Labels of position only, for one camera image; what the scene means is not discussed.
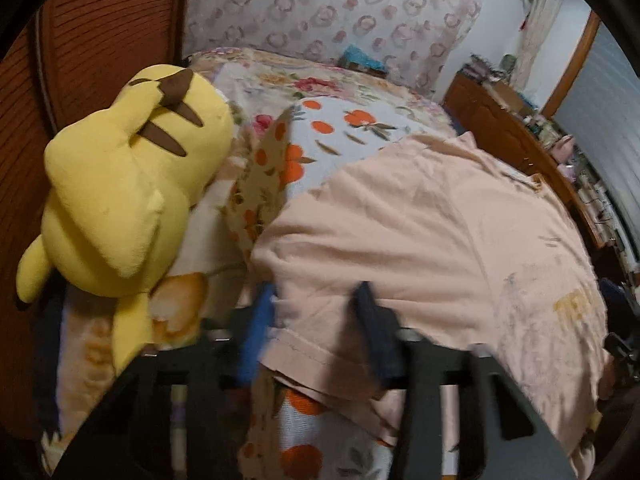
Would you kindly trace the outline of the peach t-shirt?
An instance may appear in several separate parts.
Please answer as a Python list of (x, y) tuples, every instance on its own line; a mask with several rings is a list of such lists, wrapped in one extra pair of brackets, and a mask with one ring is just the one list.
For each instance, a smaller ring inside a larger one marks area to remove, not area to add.
[(486, 344), (578, 478), (606, 356), (606, 309), (582, 237), (540, 177), (470, 136), (407, 136), (290, 200), (258, 237), (277, 287), (240, 453), (249, 479), (384, 479), (404, 396), (374, 379), (349, 300), (369, 283), (436, 344)]

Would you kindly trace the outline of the orange fruit print blanket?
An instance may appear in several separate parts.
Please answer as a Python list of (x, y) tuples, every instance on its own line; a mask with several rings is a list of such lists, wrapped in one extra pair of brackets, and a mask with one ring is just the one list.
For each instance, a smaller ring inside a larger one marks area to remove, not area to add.
[(240, 454), (251, 479), (384, 479), (404, 396), (383, 391), (352, 310), (378, 304), (440, 339), (457, 303), (457, 230), (437, 181), (450, 140), (387, 104), (303, 99), (269, 127), (233, 185), (229, 224), (274, 286)]

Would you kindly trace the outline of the yellow Pikachu plush toy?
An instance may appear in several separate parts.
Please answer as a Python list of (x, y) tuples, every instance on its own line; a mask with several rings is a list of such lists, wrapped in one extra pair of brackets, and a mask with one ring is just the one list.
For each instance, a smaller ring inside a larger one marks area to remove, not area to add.
[(232, 138), (228, 101), (205, 77), (168, 64), (140, 70), (109, 107), (44, 149), (51, 188), (40, 233), (17, 266), (17, 297), (30, 304), (58, 271), (116, 299), (113, 365), (122, 372), (153, 339), (151, 292)]

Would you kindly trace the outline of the pink figurine on cabinet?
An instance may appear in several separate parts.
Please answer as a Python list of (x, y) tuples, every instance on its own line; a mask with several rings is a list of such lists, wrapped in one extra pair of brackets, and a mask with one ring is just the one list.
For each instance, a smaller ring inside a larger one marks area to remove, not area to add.
[(549, 154), (556, 161), (558, 165), (566, 164), (573, 156), (575, 148), (574, 136), (562, 136), (557, 140), (552, 148), (549, 150)]

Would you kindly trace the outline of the wooden sideboard cabinet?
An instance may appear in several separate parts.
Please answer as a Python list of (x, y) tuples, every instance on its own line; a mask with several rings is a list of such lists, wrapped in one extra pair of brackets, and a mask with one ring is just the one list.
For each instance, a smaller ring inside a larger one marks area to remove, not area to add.
[(477, 146), (523, 174), (540, 174), (576, 223), (588, 252), (604, 243), (573, 185), (558, 164), (523, 123), (490, 96), (488, 90), (462, 73), (454, 76), (442, 105), (463, 128), (473, 133)]

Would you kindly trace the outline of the floral quilt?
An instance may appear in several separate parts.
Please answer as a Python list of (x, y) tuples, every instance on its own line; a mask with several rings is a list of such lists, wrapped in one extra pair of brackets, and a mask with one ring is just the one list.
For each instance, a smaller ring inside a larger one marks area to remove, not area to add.
[(235, 139), (253, 145), (270, 122), (303, 98), (332, 96), (358, 105), (384, 103), (447, 138), (456, 135), (444, 109), (415, 91), (344, 68), (251, 48), (216, 48), (186, 60), (229, 101)]

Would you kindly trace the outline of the cardboard box on cabinet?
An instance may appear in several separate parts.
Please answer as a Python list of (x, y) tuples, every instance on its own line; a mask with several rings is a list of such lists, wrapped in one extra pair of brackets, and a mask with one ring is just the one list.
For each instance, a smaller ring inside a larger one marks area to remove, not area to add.
[(521, 115), (524, 110), (529, 109), (529, 105), (518, 92), (502, 80), (485, 81), (483, 88), (501, 107), (513, 114)]

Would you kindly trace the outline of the blue item at bedhead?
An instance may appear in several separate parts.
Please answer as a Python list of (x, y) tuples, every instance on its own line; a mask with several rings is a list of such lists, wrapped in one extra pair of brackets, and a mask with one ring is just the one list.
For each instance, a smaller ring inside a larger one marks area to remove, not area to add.
[(349, 46), (341, 55), (337, 65), (345, 70), (352, 70), (370, 76), (385, 79), (388, 71), (384, 63), (371, 58), (366, 52), (355, 46)]

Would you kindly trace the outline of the grey window blind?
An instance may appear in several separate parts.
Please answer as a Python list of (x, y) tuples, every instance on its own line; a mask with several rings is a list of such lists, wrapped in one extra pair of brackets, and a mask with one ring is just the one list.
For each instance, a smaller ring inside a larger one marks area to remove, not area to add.
[(574, 136), (639, 251), (639, 76), (601, 24), (554, 120)]

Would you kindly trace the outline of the cream window curtain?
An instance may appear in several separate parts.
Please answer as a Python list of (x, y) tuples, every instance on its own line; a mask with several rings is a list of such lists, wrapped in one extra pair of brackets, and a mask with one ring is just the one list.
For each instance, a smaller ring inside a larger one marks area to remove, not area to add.
[(533, 0), (524, 23), (518, 54), (511, 74), (512, 87), (523, 92), (529, 81), (538, 53), (560, 12), (563, 0)]

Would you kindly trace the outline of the patterned lace wall curtain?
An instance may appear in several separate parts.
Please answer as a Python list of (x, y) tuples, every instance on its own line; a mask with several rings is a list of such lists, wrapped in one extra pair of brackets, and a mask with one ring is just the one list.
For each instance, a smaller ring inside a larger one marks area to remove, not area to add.
[(251, 47), (329, 64), (349, 47), (431, 96), (483, 0), (186, 0), (184, 54)]

